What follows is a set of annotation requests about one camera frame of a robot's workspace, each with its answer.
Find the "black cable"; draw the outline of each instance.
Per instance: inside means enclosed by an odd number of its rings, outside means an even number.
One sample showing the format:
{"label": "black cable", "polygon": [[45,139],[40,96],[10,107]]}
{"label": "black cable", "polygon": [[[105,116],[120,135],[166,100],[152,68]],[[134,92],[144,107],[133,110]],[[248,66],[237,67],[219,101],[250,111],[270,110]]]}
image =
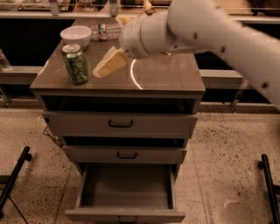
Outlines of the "black cable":
{"label": "black cable", "polygon": [[11,203],[14,205],[14,207],[17,209],[18,213],[20,214],[20,216],[23,218],[24,222],[26,224],[28,224],[27,220],[25,219],[25,217],[23,216],[23,214],[20,212],[19,208],[17,207],[16,203],[11,199],[11,197],[8,195],[8,199],[11,201]]}
{"label": "black cable", "polygon": [[62,147],[62,146],[63,146],[63,143],[62,143],[59,139],[56,139],[55,137],[53,137],[53,135],[50,134],[50,132],[51,132],[51,131],[49,130],[49,127],[46,126],[45,129],[44,129],[43,134],[44,134],[45,136],[50,137],[50,138],[52,139],[52,141],[53,141],[55,144],[57,144],[59,147]]}

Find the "concrete floor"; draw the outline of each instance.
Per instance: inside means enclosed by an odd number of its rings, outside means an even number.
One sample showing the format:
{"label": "concrete floor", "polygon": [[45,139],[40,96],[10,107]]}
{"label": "concrete floor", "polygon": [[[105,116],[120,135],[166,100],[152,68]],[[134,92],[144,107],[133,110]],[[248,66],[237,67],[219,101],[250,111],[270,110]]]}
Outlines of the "concrete floor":
{"label": "concrete floor", "polygon": [[[0,109],[0,174],[9,175],[25,146],[25,162],[11,198],[28,223],[72,223],[81,176],[48,136],[35,101],[14,101]],[[203,104],[188,153],[176,181],[178,210],[184,224],[269,224],[270,203],[257,162],[269,156],[275,184],[280,184],[280,115],[271,107]],[[0,223],[25,223],[8,200]]]}

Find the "bowl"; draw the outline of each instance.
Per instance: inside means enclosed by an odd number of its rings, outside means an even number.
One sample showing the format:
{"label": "bowl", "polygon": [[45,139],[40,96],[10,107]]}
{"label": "bowl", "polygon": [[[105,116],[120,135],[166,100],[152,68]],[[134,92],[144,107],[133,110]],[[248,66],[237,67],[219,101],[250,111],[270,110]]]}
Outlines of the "bowl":
{"label": "bowl", "polygon": [[81,49],[87,48],[91,39],[91,29],[85,25],[74,25],[60,33],[63,45],[77,44]]}

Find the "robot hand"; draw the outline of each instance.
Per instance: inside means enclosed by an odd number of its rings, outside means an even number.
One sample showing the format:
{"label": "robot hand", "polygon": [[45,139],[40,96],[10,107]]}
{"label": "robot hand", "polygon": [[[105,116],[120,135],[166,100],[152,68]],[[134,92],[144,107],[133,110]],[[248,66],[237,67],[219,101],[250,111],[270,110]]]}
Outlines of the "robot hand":
{"label": "robot hand", "polygon": [[280,42],[233,21],[213,0],[173,0],[169,10],[132,18],[119,38],[131,58],[214,53],[280,109]]}

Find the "green can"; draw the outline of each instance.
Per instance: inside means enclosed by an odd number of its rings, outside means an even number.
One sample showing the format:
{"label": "green can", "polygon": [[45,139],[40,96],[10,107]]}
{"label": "green can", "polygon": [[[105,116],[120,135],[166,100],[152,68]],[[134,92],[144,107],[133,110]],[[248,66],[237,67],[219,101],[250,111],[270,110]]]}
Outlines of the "green can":
{"label": "green can", "polygon": [[74,84],[85,83],[88,80],[88,65],[81,47],[76,44],[65,45],[62,52],[71,81]]}

